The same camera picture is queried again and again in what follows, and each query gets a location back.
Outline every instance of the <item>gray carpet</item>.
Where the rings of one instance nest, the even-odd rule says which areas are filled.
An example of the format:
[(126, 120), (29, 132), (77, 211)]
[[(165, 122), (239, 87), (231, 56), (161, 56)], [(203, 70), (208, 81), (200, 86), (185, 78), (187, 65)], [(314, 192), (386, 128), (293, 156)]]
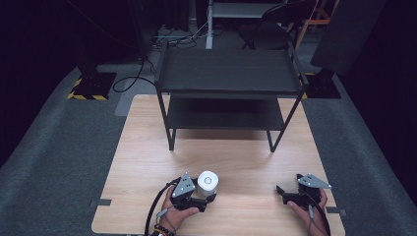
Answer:
[[(309, 64), (316, 38), (307, 35), (299, 50), (307, 72), (318, 71)], [(197, 43), (204, 47), (205, 39)], [(240, 45), (232, 31), (214, 40), (219, 49)], [(139, 66), (101, 65), (98, 70), (117, 72), (118, 81), (136, 76)], [(132, 97), (154, 93), (154, 88), (137, 81), (127, 92), (112, 91), (108, 101), (67, 100), (79, 74), (75, 69), (62, 80), (0, 170), (0, 235), (94, 235), (90, 229), (94, 203)], [(143, 76), (151, 79), (149, 68), (144, 68)], [(129, 82), (119, 86), (126, 88)], [(334, 82), (342, 99), (302, 103), (337, 205), (347, 212), (342, 217), (346, 235), (417, 235), (416, 206), (337, 77)]]

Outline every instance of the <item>hand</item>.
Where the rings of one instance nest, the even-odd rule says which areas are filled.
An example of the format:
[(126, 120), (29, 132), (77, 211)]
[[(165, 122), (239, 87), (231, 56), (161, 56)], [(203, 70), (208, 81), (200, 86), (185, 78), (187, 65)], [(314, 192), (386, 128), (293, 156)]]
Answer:
[[(322, 208), (323, 212), (325, 212), (325, 205), (328, 202), (328, 196), (326, 196), (325, 190), (320, 189), (320, 202), (319, 206)], [(309, 235), (312, 236), (323, 236), (326, 234), (326, 227), (325, 222), (322, 219), (322, 216), (319, 214), (319, 211), (313, 207), (314, 210), (314, 222), (311, 221), (310, 214), (307, 210), (303, 210), (294, 202), (288, 201), (288, 204), (291, 206), (292, 210), (301, 218), (304, 223), (304, 226), (307, 230), (310, 228)]]
[(197, 207), (190, 207), (184, 210), (175, 208), (170, 200), (172, 191), (174, 191), (173, 187), (166, 191), (166, 197), (163, 201), (162, 209), (168, 208), (168, 211), (160, 218), (159, 225), (174, 233), (181, 227), (184, 219), (200, 211)]

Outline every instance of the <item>dark background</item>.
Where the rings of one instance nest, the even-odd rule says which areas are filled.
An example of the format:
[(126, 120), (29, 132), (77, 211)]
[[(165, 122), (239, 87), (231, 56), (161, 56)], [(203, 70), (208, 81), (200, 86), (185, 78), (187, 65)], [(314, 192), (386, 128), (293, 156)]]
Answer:
[[(1, 164), (13, 152), (48, 96), (77, 66), (66, 44), (45, 20), (45, 2), (7, 0), (0, 5)], [(125, 1), (73, 2), (107, 32), (135, 45)], [(417, 22), (416, 9), (416, 3), (411, 0), (387, 0), (354, 67), (340, 77), (414, 203), (417, 201), (416, 193), (412, 192), (415, 186), (412, 177), (417, 169), (414, 72), (417, 53), (413, 45), (417, 41), (413, 28)], [(95, 63), (117, 61), (135, 54), (135, 49), (104, 35), (71, 6), (67, 10)]]

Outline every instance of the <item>lower shelf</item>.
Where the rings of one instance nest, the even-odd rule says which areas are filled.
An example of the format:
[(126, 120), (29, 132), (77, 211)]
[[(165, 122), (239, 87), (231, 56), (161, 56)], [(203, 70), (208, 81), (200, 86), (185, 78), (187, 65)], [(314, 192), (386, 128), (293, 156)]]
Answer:
[(280, 131), (284, 126), (274, 95), (256, 99), (171, 95), (167, 116), (170, 129)]

